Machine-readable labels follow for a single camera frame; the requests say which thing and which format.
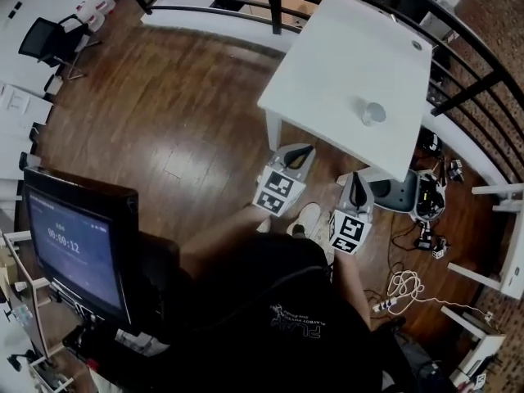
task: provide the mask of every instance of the white cable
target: white cable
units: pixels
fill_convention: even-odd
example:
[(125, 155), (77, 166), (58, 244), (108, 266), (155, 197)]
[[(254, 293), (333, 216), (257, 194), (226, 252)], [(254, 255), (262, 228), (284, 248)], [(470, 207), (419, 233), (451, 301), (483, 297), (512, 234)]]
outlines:
[[(425, 303), (427, 301), (436, 301), (437, 303), (441, 303), (445, 305), (457, 305), (458, 307), (465, 307), (467, 309), (475, 310), (475, 311), (478, 311), (479, 313), (482, 313), (485, 316), (488, 316), (487, 313), (483, 312), (482, 310), (478, 309), (477, 307), (471, 307), (470, 305), (460, 305), (459, 303), (439, 300), (435, 297), (419, 299), (418, 295), (424, 291), (424, 288), (425, 287), (423, 286), (422, 281), (418, 277), (416, 272), (401, 271), (401, 272), (394, 273), (393, 276), (391, 277), (390, 284), (387, 288), (387, 296), (389, 297), (388, 300), (391, 303), (391, 305), (386, 307), (387, 311), (393, 314), (394, 316), (398, 316), (402, 314), (403, 312), (405, 312), (408, 309), (408, 307), (410, 307), (411, 304), (414, 303), (415, 301), (419, 303)], [(400, 312), (391, 311), (391, 308), (398, 302), (398, 300), (404, 297), (411, 297), (411, 301), (408, 303), (408, 305), (406, 305)]]

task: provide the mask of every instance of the black office chair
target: black office chair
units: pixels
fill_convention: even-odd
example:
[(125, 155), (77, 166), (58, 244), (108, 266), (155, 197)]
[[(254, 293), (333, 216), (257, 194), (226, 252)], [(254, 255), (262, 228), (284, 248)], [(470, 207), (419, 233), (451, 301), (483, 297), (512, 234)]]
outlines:
[[(79, 26), (66, 32), (63, 24), (71, 19), (77, 20)], [(78, 49), (86, 35), (88, 36), (86, 45)], [(91, 42), (92, 36), (95, 36), (97, 40)], [(67, 74), (67, 79), (72, 80), (87, 75), (76, 64), (85, 48), (99, 43), (102, 43), (102, 41), (94, 32), (89, 30), (88, 25), (83, 23), (77, 15), (67, 16), (58, 23), (39, 17), (25, 36), (18, 53), (37, 58), (38, 62), (43, 61), (50, 67), (56, 67), (59, 64), (69, 66), (70, 71)]]

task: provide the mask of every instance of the sneaker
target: sneaker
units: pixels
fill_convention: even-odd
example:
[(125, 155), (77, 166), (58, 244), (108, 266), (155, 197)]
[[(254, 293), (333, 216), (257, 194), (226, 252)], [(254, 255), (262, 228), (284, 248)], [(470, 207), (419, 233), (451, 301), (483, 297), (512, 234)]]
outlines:
[(256, 229), (259, 233), (269, 233), (269, 230), (271, 229), (271, 218), (268, 217), (264, 220), (264, 222)]
[(299, 224), (301, 226), (304, 226), (304, 234), (307, 238), (311, 237), (311, 233), (313, 232), (315, 226), (317, 225), (318, 219), (320, 218), (320, 206), (315, 203), (311, 202), (307, 206), (305, 206), (302, 211), (300, 212), (298, 219), (291, 223), (289, 227), (287, 228), (286, 233), (287, 234), (293, 234), (293, 228), (296, 224)]

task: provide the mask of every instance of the black t-shirt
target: black t-shirt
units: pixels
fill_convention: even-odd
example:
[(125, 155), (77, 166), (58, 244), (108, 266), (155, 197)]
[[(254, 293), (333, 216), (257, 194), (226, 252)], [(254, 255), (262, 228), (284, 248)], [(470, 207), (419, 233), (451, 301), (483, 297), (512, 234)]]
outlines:
[(196, 287), (187, 312), (192, 330), (174, 346), (178, 374), (193, 387), (255, 380), (380, 391), (370, 331), (329, 271), (310, 240), (260, 234), (239, 246)]

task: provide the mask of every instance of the table top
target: table top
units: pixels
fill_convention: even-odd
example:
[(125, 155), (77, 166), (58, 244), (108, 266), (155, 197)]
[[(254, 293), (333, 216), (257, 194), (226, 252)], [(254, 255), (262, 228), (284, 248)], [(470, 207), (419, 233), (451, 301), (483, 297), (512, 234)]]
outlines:
[[(431, 45), (412, 30), (356, 0), (323, 0), (258, 105), (404, 181), (430, 68)], [(370, 102), (386, 110), (372, 127)]]

